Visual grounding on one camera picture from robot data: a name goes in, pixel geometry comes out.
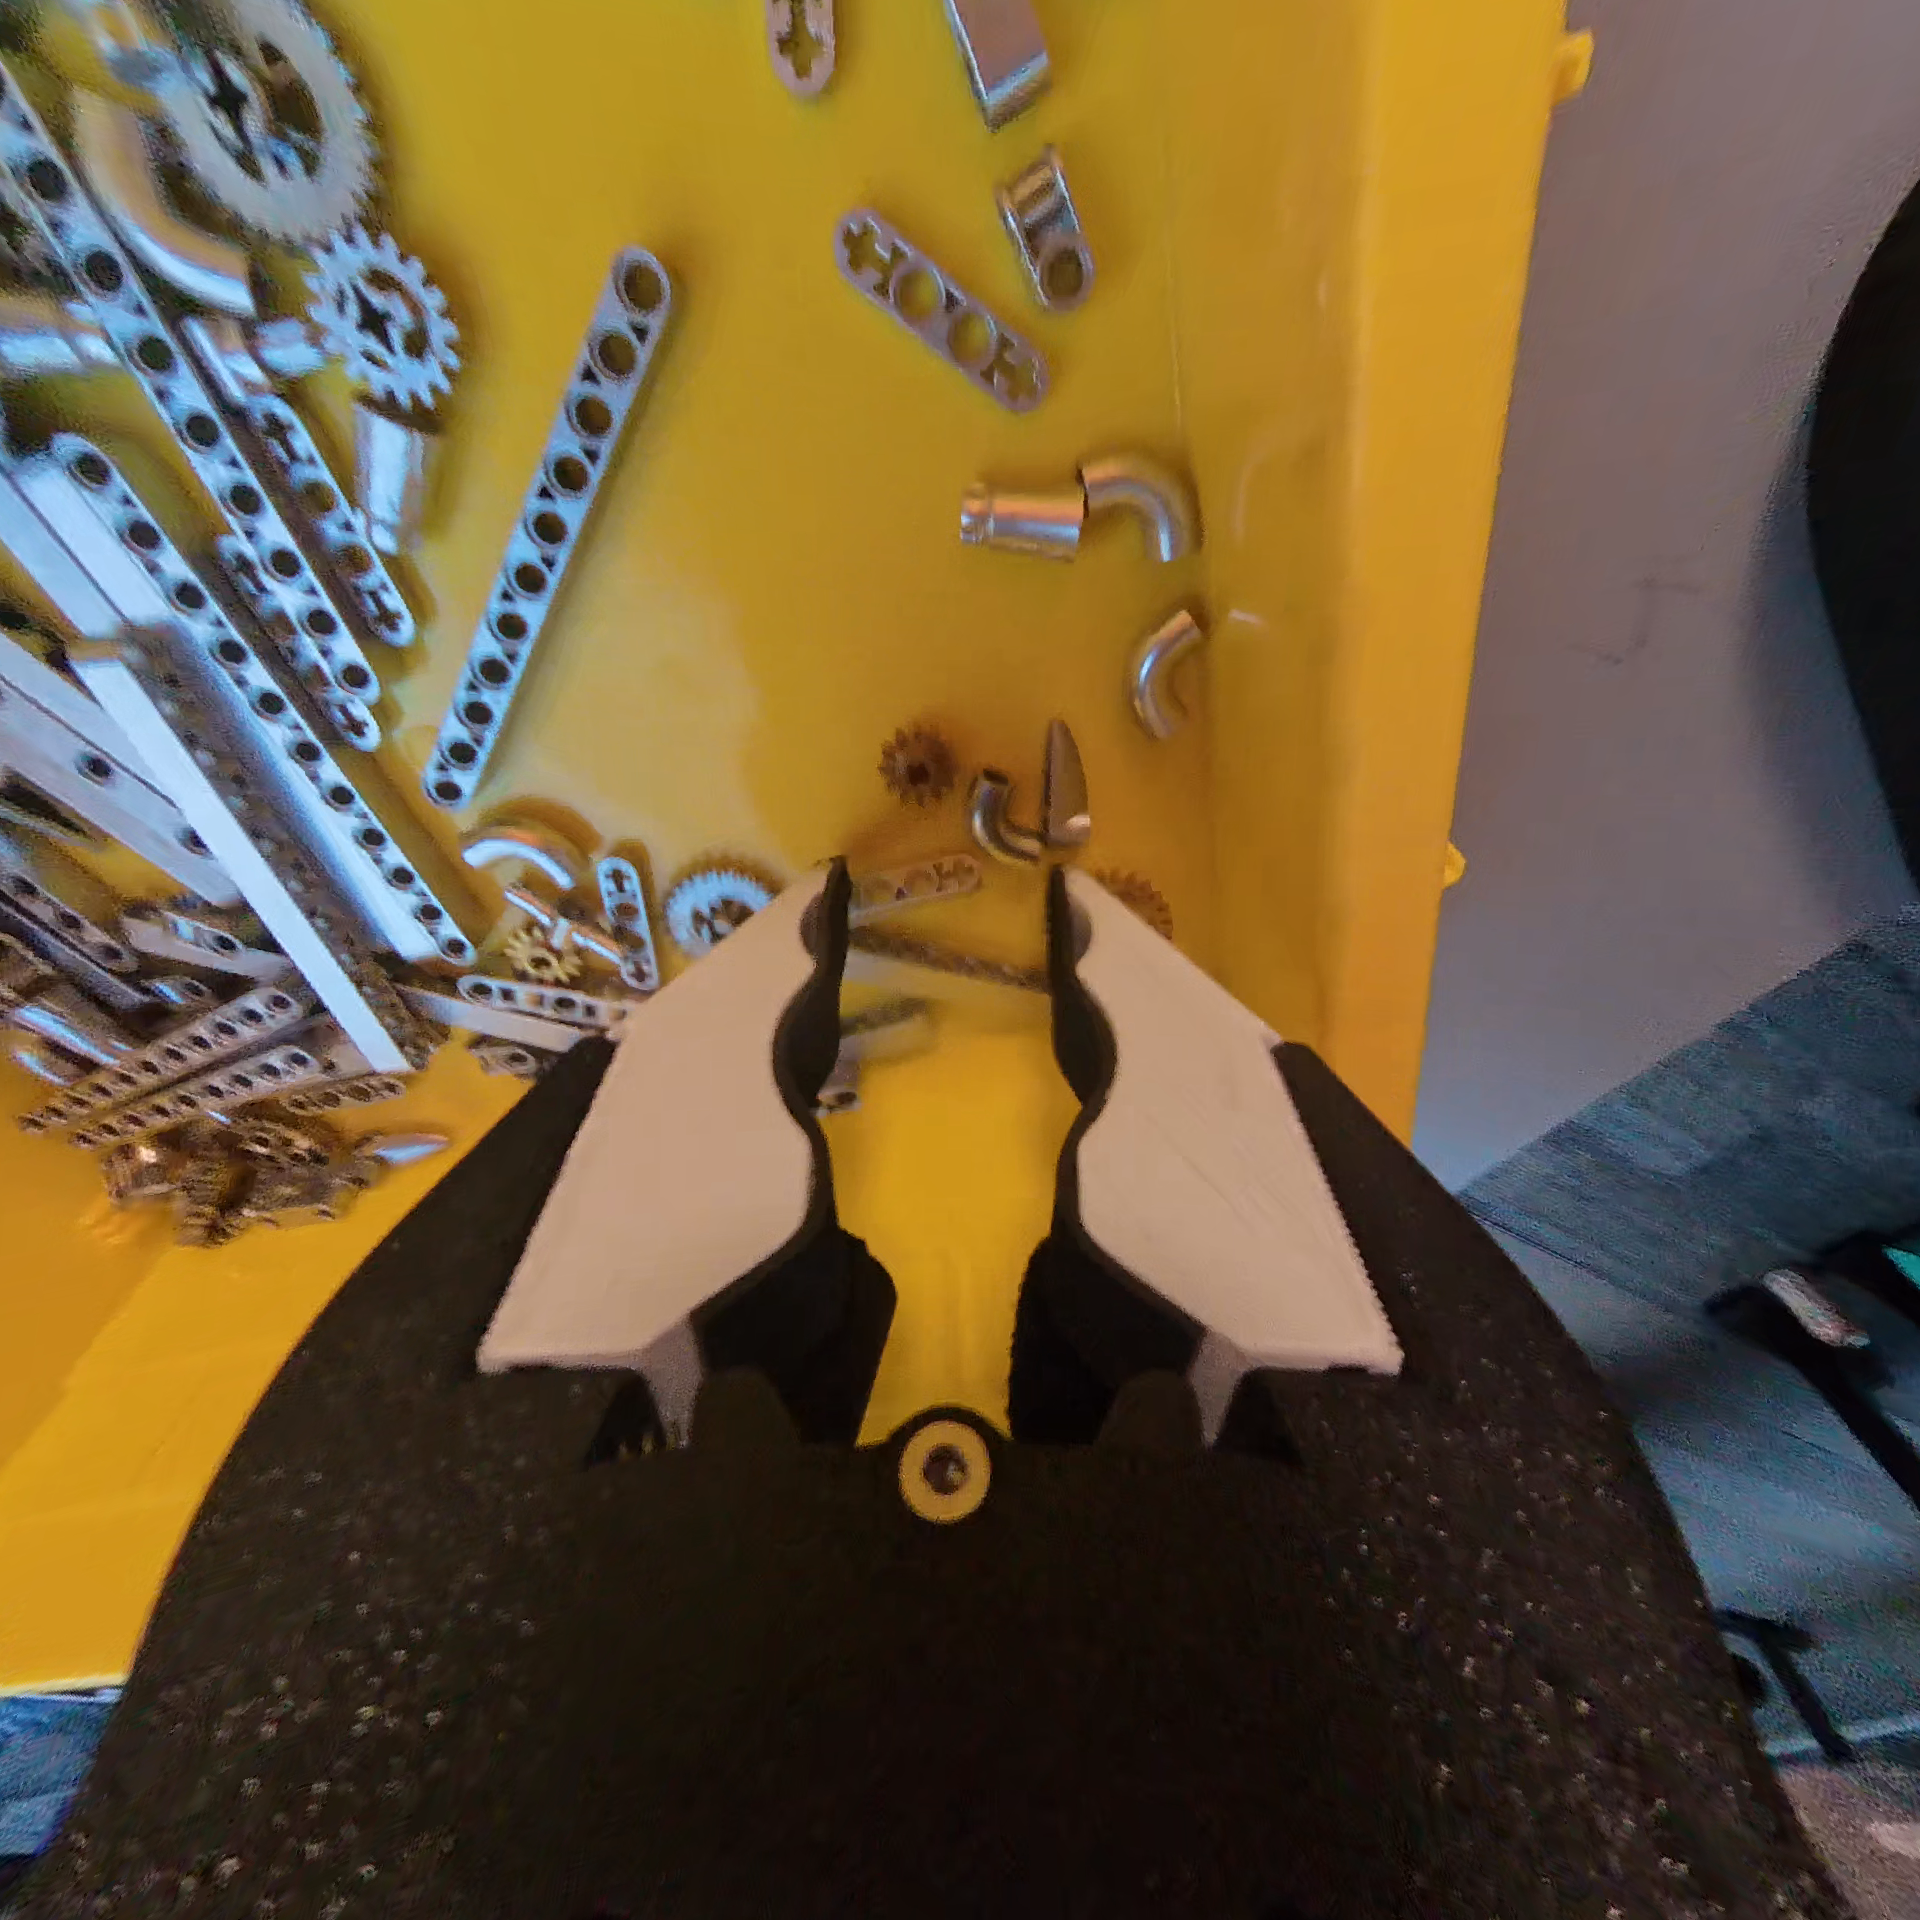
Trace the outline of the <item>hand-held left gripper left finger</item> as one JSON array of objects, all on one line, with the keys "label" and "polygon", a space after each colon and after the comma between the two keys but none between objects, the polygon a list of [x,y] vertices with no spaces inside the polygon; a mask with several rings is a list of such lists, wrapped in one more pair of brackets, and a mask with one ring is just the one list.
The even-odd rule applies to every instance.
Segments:
[{"label": "hand-held left gripper left finger", "polygon": [[483,1333],[483,1373],[636,1377],[691,1435],[755,1372],[855,1442],[895,1312],[838,1218],[820,1093],[842,1049],[852,875],[825,865],[631,1015]]}]

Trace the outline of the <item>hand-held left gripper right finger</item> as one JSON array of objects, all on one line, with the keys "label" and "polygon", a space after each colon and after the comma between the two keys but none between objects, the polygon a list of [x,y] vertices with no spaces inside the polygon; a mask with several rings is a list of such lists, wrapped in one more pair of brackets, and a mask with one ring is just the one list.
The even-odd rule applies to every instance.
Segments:
[{"label": "hand-held left gripper right finger", "polygon": [[1148,1375],[1205,1442],[1252,1380],[1398,1377],[1280,1033],[1080,870],[1049,877],[1046,982],[1074,1114],[1021,1282],[1013,1435],[1092,1442]]}]

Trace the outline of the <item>yellow plastic bin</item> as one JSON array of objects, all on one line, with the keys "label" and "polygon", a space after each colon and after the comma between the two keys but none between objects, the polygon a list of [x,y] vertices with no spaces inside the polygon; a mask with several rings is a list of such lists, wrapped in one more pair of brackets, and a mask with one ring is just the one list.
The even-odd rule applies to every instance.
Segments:
[{"label": "yellow plastic bin", "polygon": [[775,879],[965,843],[878,762],[941,728],[1413,1129],[1572,4],[1036,4],[990,132],[942,4],[844,4],[803,103],[755,4],[315,4],[467,367],[375,792],[420,765],[620,243],[677,316],[478,815]]}]

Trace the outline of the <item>dark rounded object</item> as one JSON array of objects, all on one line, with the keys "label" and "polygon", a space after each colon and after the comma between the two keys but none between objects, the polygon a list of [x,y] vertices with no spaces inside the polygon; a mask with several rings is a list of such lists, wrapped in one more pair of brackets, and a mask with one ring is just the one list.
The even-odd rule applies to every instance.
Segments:
[{"label": "dark rounded object", "polygon": [[1837,323],[1806,442],[1812,566],[1866,753],[1919,877],[1919,190]]}]

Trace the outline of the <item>black frame object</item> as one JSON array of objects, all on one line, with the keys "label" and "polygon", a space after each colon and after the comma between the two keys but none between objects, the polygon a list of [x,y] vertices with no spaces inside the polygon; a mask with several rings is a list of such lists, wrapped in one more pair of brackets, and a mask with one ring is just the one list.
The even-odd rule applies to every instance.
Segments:
[{"label": "black frame object", "polygon": [[1916,1279],[1891,1251],[1707,1300],[1700,1557],[1809,1749],[1916,1747]]}]

